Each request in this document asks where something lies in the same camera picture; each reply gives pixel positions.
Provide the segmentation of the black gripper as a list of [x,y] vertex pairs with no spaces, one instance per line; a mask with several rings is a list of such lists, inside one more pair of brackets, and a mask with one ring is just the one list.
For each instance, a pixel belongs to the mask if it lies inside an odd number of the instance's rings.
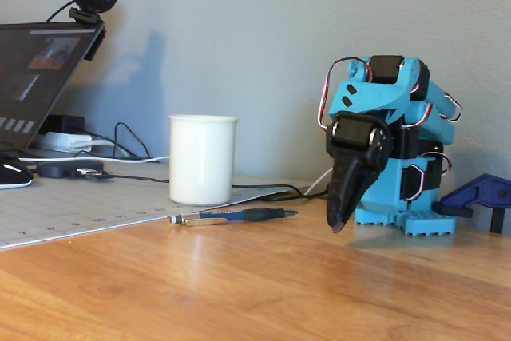
[[327,223],[340,232],[392,152],[389,127],[376,113],[339,111],[327,129],[327,153],[334,157],[327,194]]

